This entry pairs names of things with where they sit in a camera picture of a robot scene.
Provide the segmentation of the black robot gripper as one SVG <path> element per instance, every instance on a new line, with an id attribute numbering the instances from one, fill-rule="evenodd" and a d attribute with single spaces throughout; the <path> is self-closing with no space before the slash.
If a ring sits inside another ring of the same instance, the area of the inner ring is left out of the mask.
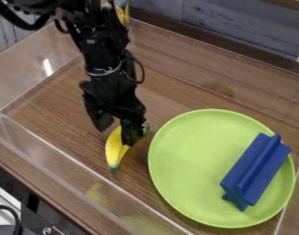
<path id="1" fill-rule="evenodd" d="M 93 126 L 102 132 L 114 118 L 122 119 L 121 142 L 132 147 L 146 132 L 145 108 L 134 94 L 136 84 L 122 75 L 110 75 L 81 81 L 80 88 Z"/>

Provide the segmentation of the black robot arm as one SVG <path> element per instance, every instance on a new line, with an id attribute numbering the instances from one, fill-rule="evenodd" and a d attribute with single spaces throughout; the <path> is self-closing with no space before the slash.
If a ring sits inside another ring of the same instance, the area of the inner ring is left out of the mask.
<path id="1" fill-rule="evenodd" d="M 136 96 L 144 76 L 126 49 L 128 29 L 113 0 L 0 0 L 0 15 L 16 27 L 37 30 L 52 20 L 82 54 L 82 102 L 97 130 L 120 120 L 121 143 L 133 145 L 145 133 L 145 107 Z"/>

